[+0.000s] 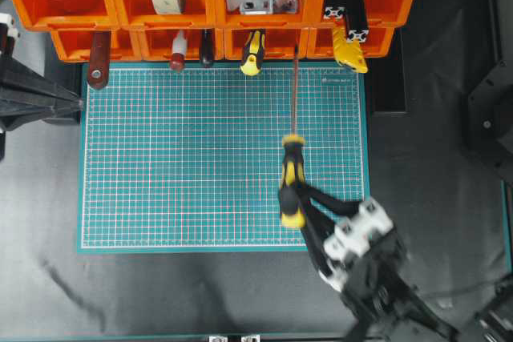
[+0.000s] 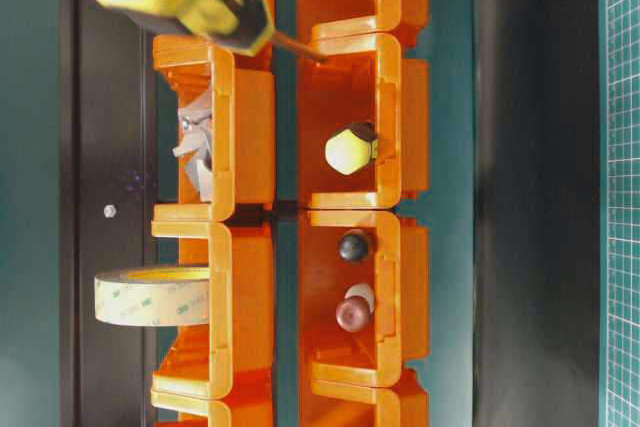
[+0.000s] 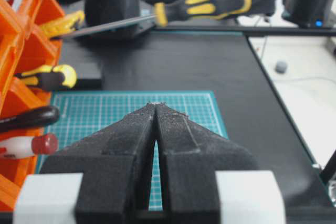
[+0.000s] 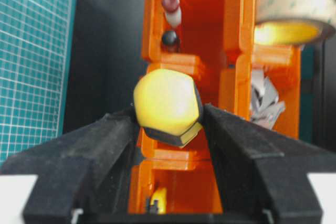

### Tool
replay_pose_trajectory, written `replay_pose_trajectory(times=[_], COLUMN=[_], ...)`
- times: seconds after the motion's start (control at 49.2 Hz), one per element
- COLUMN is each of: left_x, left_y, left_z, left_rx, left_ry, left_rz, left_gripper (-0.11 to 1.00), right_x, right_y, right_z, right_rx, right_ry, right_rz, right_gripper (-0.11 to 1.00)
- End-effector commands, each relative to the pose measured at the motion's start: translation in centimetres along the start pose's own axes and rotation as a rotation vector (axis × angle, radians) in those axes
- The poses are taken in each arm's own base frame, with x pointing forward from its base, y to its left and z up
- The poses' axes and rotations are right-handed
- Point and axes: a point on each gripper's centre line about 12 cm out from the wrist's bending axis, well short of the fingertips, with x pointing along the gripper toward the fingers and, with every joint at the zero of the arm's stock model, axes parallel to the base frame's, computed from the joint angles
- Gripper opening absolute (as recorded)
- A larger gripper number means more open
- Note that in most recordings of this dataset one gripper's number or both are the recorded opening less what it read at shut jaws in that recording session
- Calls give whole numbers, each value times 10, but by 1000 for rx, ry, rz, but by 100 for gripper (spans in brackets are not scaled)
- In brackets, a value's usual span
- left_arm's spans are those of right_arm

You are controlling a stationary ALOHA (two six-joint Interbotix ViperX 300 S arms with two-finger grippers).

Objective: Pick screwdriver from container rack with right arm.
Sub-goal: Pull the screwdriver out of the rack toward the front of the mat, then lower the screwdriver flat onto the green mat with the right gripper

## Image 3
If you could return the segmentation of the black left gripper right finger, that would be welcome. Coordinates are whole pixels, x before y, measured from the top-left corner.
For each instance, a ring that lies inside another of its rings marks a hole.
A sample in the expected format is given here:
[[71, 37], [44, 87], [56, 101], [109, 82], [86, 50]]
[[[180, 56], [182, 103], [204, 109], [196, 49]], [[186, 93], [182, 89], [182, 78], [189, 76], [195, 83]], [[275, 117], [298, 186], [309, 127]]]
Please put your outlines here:
[[171, 223], [220, 223], [216, 171], [258, 170], [244, 147], [165, 104], [155, 106], [163, 209]]

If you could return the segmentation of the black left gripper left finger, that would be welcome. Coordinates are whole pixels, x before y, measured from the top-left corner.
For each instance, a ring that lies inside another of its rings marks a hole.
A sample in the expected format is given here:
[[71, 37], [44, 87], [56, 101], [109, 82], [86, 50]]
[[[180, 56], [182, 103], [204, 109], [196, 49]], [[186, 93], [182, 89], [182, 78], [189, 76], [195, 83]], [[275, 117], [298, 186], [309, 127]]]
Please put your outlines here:
[[134, 223], [150, 200], [155, 105], [48, 156], [40, 173], [82, 173], [77, 223]]

